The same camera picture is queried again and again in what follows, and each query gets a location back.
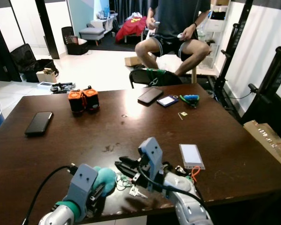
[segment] teal sponge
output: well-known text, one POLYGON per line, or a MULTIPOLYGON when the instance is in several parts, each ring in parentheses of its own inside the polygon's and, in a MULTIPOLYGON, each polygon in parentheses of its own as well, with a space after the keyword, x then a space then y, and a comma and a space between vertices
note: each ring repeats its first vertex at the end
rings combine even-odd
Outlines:
POLYGON ((100 184, 104 183, 105 187, 101 196, 106 197, 116 185, 116 173, 110 168, 101 168, 99 166, 95 166, 93 169, 98 172, 98 176, 94 182, 92 190, 94 191, 100 184))

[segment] table surface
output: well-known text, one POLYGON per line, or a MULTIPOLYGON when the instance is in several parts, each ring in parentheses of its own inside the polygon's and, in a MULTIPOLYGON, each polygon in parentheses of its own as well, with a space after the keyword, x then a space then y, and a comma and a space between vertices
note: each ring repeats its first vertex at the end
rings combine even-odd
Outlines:
MULTIPOLYGON (((164 108, 137 103, 147 89, 103 91, 101 109, 74 117, 66 94, 26 96, 0 127, 0 224, 21 224, 44 178, 71 162, 110 167, 120 156, 139 157, 137 148, 155 137, 163 161, 183 165, 179 144, 196 144, 206 170, 197 187, 207 205, 256 198, 281 190, 281 165, 236 120, 198 85, 161 87, 164 95, 199 94, 197 109, 182 101, 164 108), (35 113, 54 117, 42 137, 27 138, 24 131, 35 113), (181 120, 178 112, 187 112, 181 120)), ((55 174, 41 191, 30 217, 37 224, 67 193, 71 175, 55 174)), ((148 200, 115 190, 106 198, 101 217, 85 223, 173 211, 160 193, 148 200)))

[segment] black suitcase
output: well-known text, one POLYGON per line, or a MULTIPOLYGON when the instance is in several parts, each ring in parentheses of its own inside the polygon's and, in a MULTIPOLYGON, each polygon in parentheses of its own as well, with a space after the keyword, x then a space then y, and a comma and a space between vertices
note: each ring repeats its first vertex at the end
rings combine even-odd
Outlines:
POLYGON ((51 68, 56 75, 59 74, 53 60, 36 60, 29 44, 14 49, 10 55, 19 72, 25 74, 27 82, 38 83, 37 72, 44 68, 51 68))

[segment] shorts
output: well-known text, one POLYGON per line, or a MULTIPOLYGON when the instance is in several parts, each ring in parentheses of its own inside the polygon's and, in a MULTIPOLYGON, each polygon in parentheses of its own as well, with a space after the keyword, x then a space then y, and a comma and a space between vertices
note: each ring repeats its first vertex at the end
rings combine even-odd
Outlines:
POLYGON ((185 41, 180 41, 178 38, 173 39, 164 39, 159 35, 155 35, 154 37, 151 37, 153 40, 155 40, 159 45, 159 52, 152 52, 153 55, 157 57, 161 57, 163 55, 168 54, 171 51, 174 51, 174 53, 182 60, 185 61, 189 57, 191 57, 191 54, 184 54, 182 52, 182 49, 184 47, 185 41))

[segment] man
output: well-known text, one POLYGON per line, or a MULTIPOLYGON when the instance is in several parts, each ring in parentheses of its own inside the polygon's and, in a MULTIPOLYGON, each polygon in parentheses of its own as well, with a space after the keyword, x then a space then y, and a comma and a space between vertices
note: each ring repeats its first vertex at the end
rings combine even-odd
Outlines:
POLYGON ((154 37, 139 42, 135 51, 137 56, 148 68, 158 69, 156 57, 174 51, 183 61, 177 76, 185 74, 196 67, 211 52, 210 47, 198 40, 197 26, 207 17, 210 0, 152 0, 147 16, 147 27, 155 28, 154 15, 158 7, 160 22, 154 37))

